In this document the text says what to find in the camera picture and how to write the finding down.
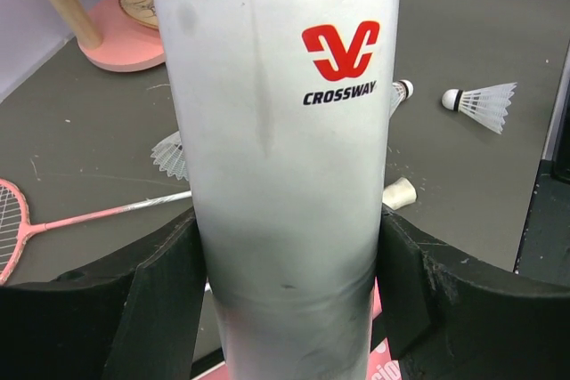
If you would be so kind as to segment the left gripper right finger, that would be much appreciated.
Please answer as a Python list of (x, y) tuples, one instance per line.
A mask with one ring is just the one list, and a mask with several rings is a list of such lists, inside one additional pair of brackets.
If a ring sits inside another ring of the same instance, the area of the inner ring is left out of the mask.
[(382, 208), (376, 341), (405, 379), (567, 379), (569, 289), (497, 268)]

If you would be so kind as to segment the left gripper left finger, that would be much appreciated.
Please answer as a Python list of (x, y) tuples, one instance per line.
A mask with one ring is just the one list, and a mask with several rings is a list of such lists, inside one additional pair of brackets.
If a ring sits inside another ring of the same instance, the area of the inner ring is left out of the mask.
[(205, 294), (195, 213), (49, 282), (1, 289), (4, 379), (187, 379)]

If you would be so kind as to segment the shuttlecock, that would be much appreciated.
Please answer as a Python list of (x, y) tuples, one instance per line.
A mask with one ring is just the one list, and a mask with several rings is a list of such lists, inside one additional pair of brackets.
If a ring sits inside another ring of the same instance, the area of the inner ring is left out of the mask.
[(180, 132), (170, 134), (151, 149), (153, 164), (168, 177), (189, 180)]
[(392, 83), (392, 92), (390, 96), (389, 116), (392, 117), (397, 108), (406, 100), (408, 100), (414, 92), (414, 85), (410, 80), (402, 79)]

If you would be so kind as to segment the white shuttlecock tube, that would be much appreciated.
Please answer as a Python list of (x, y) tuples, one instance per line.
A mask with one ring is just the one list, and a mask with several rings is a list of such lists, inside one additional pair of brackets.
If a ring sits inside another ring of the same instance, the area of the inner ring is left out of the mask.
[(233, 379), (363, 379), (399, 0), (154, 0)]

